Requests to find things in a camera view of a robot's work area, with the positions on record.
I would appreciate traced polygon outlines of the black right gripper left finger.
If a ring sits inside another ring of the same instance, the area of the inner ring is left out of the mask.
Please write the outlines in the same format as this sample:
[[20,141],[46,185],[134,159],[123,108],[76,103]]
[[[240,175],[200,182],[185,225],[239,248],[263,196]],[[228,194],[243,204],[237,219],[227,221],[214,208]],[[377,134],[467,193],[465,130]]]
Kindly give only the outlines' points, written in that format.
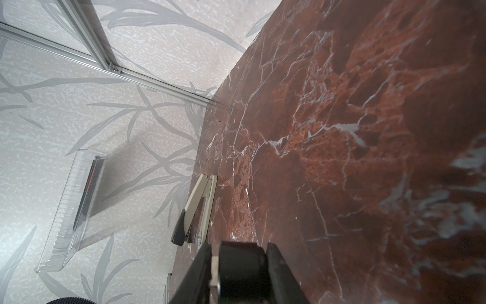
[[210,302],[211,245],[204,243],[187,271],[178,290],[170,299],[170,304]]

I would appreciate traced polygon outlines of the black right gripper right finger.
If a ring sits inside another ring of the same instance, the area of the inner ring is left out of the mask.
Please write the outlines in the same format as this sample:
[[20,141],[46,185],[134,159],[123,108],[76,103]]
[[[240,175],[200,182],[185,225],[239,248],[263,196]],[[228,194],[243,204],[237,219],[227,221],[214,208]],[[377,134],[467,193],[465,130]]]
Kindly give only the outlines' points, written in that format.
[[270,277],[270,303],[309,304],[309,300],[301,290],[277,245],[268,243],[266,256]]

